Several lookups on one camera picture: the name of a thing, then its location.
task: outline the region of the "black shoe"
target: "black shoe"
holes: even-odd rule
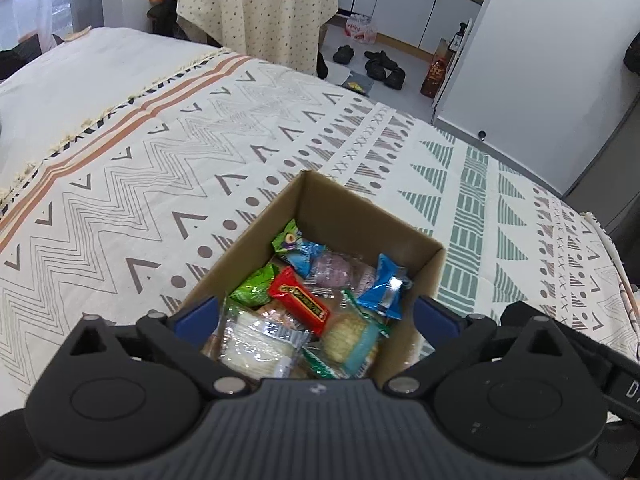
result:
[[[349,45],[341,46],[334,54],[334,61],[341,65],[348,65],[355,52]]]
[[[384,81],[386,79],[385,67],[382,66],[382,63],[380,63],[379,60],[371,59],[367,61],[364,68],[370,78],[375,79],[376,81]]]
[[[318,61],[316,61],[316,73],[320,79],[326,79],[329,75],[329,69],[326,67],[324,57],[318,52]]]
[[[401,90],[404,84],[404,70],[400,67],[391,71],[391,74],[385,79],[385,86],[393,88],[394,90]]]
[[[372,52],[370,50],[367,50],[364,53],[364,55],[369,59],[379,60],[379,62],[382,63],[382,66],[385,67],[387,70],[394,70],[398,68],[398,63],[396,63],[392,59],[389,59],[389,57],[386,55],[386,52],[384,50],[381,50],[380,52]]]

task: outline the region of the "orange stripe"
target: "orange stripe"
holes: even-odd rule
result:
[[[18,230],[20,225],[24,222],[25,218],[36,207],[38,202],[46,195],[46,193],[53,186],[53,184],[55,183],[55,181],[57,179],[83,168],[89,162],[91,162],[92,160],[96,159],[99,155],[103,154],[108,149],[110,149],[112,146],[114,146],[118,142],[120,142],[122,139],[126,138],[133,131],[137,130],[140,127],[141,124],[145,123],[146,121],[148,121],[149,119],[151,119],[153,117],[156,117],[156,115],[158,115],[165,108],[168,108],[170,106],[175,105],[176,103],[179,103],[180,101],[183,101],[187,97],[190,97],[191,95],[195,94],[197,91],[200,91],[201,89],[211,85],[212,83],[215,83],[219,79],[222,79],[223,77],[226,77],[227,75],[232,74],[233,72],[235,72],[235,70],[239,66],[243,65],[244,63],[246,63],[250,59],[251,59],[250,57],[244,57],[244,59],[238,60],[225,73],[212,76],[211,78],[203,81],[202,83],[200,83],[196,87],[190,89],[188,92],[185,92],[183,95],[175,98],[173,101],[170,101],[168,103],[160,105],[159,107],[155,108],[151,112],[149,112],[149,113],[145,114],[144,116],[136,119],[129,126],[124,128],[121,132],[117,133],[110,140],[105,142],[104,145],[100,146],[100,148],[97,148],[94,152],[90,153],[83,160],[79,160],[78,162],[76,162],[70,168],[66,168],[65,170],[61,170],[59,173],[52,175],[51,179],[49,180],[49,182],[47,182],[45,186],[42,186],[42,189],[39,190],[39,192],[36,193],[36,195],[33,197],[33,199],[30,201],[30,203],[24,208],[24,211],[21,213],[20,218],[18,218],[17,221],[15,222],[15,224],[11,227],[11,229],[9,229],[9,232],[7,233],[6,237],[2,241],[0,241],[0,252],[2,250],[4,250],[4,248],[7,246],[9,241],[11,241],[11,238],[15,235],[15,232]]]
[[[186,81],[181,82],[179,85],[176,85],[175,88],[171,88],[170,90],[168,90],[167,92],[164,92],[162,95],[156,96],[155,98],[145,102],[142,106],[136,108],[135,110],[132,110],[131,112],[129,112],[127,115],[125,115],[123,118],[121,118],[121,120],[119,120],[116,124],[114,124],[111,128],[109,128],[107,131],[103,132],[100,134],[100,136],[95,137],[94,139],[92,139],[90,142],[88,142],[87,144],[85,144],[80,150],[78,150],[76,153],[74,153],[73,155],[71,155],[69,158],[66,158],[65,160],[61,160],[60,162],[57,162],[55,164],[51,164],[50,166],[48,166],[47,168],[45,168],[44,172],[42,173],[42,177],[41,179],[35,184],[35,186],[33,186],[29,192],[24,195],[22,197],[22,199],[20,200],[20,202],[18,202],[12,209],[11,211],[9,211],[2,219],[0,219],[0,232],[2,231],[2,229],[9,223],[11,222],[11,220],[15,217],[16,214],[18,214],[21,210],[21,208],[24,206],[24,204],[26,204],[26,202],[28,200],[30,200],[30,197],[36,193],[42,186],[44,186],[48,181],[49,181],[49,177],[50,176],[54,176],[57,172],[57,170],[59,168],[62,168],[65,164],[70,163],[72,160],[74,160],[77,156],[81,155],[83,152],[85,152],[86,150],[88,150],[89,148],[91,148],[94,144],[96,144],[97,142],[99,142],[100,140],[102,140],[105,136],[109,135],[111,132],[113,132],[114,130],[120,128],[123,124],[126,124],[127,121],[129,121],[131,118],[133,118],[135,115],[139,114],[140,112],[145,111],[149,106],[151,106],[152,104],[155,104],[156,102],[165,99],[166,97],[170,97],[171,95],[175,94],[176,92],[182,90],[183,88],[185,88],[186,86],[192,84],[193,82],[196,82],[198,80],[201,80],[203,78],[206,78],[208,76],[211,76],[212,74],[217,74],[219,73],[226,65],[228,65],[228,63],[230,63],[231,61],[238,59],[238,58],[242,58],[244,56],[242,56],[241,54],[236,54],[235,56],[231,56],[225,60],[223,60],[222,62],[220,62],[215,68],[213,68],[212,70],[209,70],[203,74],[200,74],[197,77],[191,78],[191,79],[187,79]]]

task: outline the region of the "bed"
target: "bed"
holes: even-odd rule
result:
[[[39,99],[27,98],[36,74]],[[0,121],[0,186],[12,189],[0,205],[0,359],[16,402],[82,314],[126,324],[179,309],[301,170],[445,244],[438,299],[460,314],[498,319],[524,300],[638,357],[628,283],[592,217],[462,140],[312,76],[94,30],[0,85]]]

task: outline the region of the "tablecloth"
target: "tablecloth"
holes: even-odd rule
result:
[[[177,13],[235,52],[314,74],[338,0],[177,0]]]

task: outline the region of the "white wrapped snack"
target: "white wrapped snack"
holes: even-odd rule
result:
[[[218,359],[254,380],[286,378],[308,331],[294,330],[246,310],[229,311]]]

